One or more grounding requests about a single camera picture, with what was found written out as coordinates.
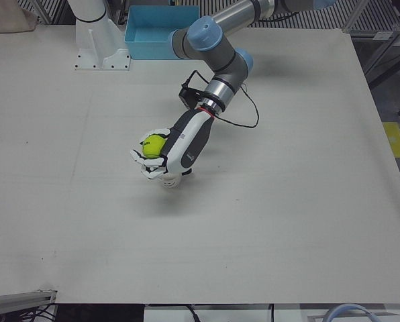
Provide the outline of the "white grey robot hand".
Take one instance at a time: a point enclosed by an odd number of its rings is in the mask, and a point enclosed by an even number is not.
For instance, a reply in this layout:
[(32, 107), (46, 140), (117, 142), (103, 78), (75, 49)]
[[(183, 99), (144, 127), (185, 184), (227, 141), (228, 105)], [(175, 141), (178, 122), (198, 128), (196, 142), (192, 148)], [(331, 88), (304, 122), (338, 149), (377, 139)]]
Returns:
[(172, 127), (153, 129), (140, 139), (142, 143), (151, 135), (164, 138), (166, 142), (159, 157), (147, 159), (136, 150), (131, 150), (130, 155), (140, 164), (142, 174), (151, 180), (168, 173), (186, 173), (205, 147), (214, 119), (204, 108), (190, 109)]

